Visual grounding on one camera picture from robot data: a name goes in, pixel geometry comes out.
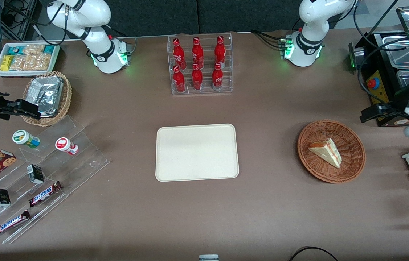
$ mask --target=emergency stop button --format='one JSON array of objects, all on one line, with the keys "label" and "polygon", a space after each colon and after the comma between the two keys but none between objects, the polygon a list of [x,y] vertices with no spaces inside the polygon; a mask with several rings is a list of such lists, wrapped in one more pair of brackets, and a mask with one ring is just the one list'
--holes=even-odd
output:
[{"label": "emergency stop button", "polygon": [[380,80],[377,77],[372,78],[367,82],[367,87],[372,90],[376,90],[380,86]]}]

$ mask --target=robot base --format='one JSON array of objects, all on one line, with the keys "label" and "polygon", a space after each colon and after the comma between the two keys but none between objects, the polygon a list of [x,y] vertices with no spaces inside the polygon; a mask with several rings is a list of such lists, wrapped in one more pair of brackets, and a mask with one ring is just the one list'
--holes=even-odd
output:
[{"label": "robot base", "polygon": [[314,61],[319,57],[319,53],[322,48],[317,49],[317,51],[313,49],[313,53],[306,54],[297,43],[298,35],[299,32],[294,32],[293,34],[286,36],[286,38],[288,40],[291,39],[292,42],[285,43],[287,49],[284,50],[283,59],[288,60],[299,67],[307,67],[313,64]]},{"label": "robot base", "polygon": [[99,68],[103,73],[115,73],[116,71],[122,69],[124,66],[130,64],[128,57],[130,55],[127,49],[127,44],[123,41],[119,41],[114,38],[111,40],[114,43],[114,52],[105,62],[96,61],[93,58],[95,66]]}]

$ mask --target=wicker basket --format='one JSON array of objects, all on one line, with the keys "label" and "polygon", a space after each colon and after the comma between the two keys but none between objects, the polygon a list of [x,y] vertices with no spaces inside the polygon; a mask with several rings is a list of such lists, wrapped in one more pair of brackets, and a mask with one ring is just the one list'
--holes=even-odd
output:
[{"label": "wicker basket", "polygon": [[[342,163],[339,169],[308,149],[311,143],[328,138],[335,142],[340,152]],[[330,183],[355,179],[365,165],[365,150],[359,137],[349,127],[331,120],[311,122],[304,127],[298,138],[298,154],[311,174]]]},{"label": "wicker basket", "polygon": [[[38,125],[41,127],[51,126],[51,125],[56,124],[60,120],[62,120],[62,118],[67,114],[67,111],[69,111],[70,99],[72,98],[72,87],[70,86],[70,82],[67,80],[67,78],[62,73],[57,72],[57,71],[45,73],[45,74],[37,76],[36,78],[49,77],[49,76],[58,76],[64,80],[64,86],[62,89],[60,105],[59,105],[59,112],[53,118],[41,118],[39,120],[34,119],[32,117],[28,117],[28,116],[22,116],[24,118],[24,121],[27,122],[28,124]],[[32,81],[30,81],[29,84],[27,84],[27,88],[25,88],[23,99],[27,97],[27,91],[29,90],[31,82]]]}]

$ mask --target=white bottle cap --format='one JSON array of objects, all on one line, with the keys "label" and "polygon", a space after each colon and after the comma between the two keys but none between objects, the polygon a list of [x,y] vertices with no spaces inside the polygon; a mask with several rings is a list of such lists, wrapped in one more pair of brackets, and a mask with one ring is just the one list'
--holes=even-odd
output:
[{"label": "white bottle cap", "polygon": [[14,141],[17,144],[25,144],[29,140],[29,137],[30,133],[28,131],[19,129],[12,135],[12,141]]},{"label": "white bottle cap", "polygon": [[68,149],[70,149],[70,144],[71,142],[68,138],[62,137],[62,138],[59,138],[54,145],[58,150],[65,152]]}]

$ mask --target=foil packet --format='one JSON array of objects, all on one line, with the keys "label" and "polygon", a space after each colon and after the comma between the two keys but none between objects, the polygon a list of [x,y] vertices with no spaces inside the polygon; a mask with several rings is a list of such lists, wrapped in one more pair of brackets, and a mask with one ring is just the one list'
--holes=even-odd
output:
[{"label": "foil packet", "polygon": [[55,117],[58,114],[63,85],[63,79],[58,76],[33,79],[25,100],[38,105],[42,118]]}]

